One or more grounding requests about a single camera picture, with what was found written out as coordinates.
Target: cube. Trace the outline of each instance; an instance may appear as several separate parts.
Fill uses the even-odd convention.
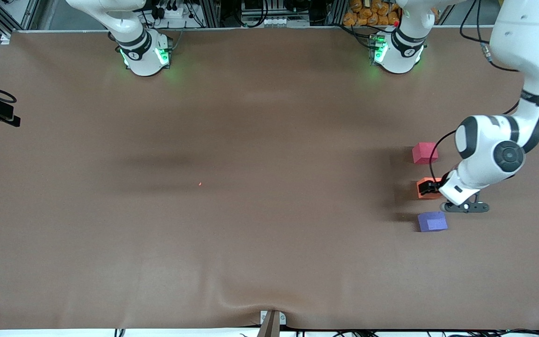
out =
[[[430,163],[430,154],[436,147],[436,143],[417,143],[413,148],[413,162],[415,164],[425,165]],[[434,151],[432,162],[438,159],[438,150]]]
[[[442,178],[436,178],[436,181],[439,182],[441,181]],[[442,197],[442,194],[440,193],[428,193],[428,194],[424,194],[423,196],[421,195],[421,193],[419,192],[419,184],[423,183],[423,182],[426,182],[426,181],[434,181],[434,179],[432,179],[432,177],[425,177],[424,179],[420,180],[417,182],[417,197],[420,198],[420,199],[438,199],[440,197]]]
[[[422,232],[440,232],[448,229],[444,212],[426,212],[417,216],[419,229]]]

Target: table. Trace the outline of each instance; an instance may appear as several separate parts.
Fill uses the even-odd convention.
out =
[[[105,34],[16,33],[0,88],[0,329],[539,329],[539,146],[491,211],[419,233],[411,147],[519,74],[435,29],[408,74],[338,29],[186,32],[137,77]],[[442,144],[435,170],[459,160]]]

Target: orange block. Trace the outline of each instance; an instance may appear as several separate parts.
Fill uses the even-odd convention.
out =
[[[436,178],[436,181],[439,182],[441,181],[442,178]],[[427,199],[437,199],[437,198],[440,198],[442,197],[442,194],[440,193],[428,193],[428,194],[424,194],[423,196],[421,195],[421,193],[419,193],[419,184],[421,183],[424,183],[426,181],[434,181],[434,179],[432,179],[432,177],[425,177],[424,179],[420,180],[417,182],[417,196],[420,198],[420,199],[424,199],[424,200],[427,200]]]

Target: pink cube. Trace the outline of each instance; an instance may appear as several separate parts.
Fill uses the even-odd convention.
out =
[[[413,162],[415,164],[429,164],[430,154],[435,146],[436,143],[417,143],[413,148]],[[432,162],[435,162],[436,159],[438,159],[438,150],[434,151]]]

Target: purple cube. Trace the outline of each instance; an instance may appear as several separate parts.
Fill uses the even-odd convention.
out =
[[[440,232],[448,229],[444,212],[426,212],[417,216],[419,229],[422,232]]]

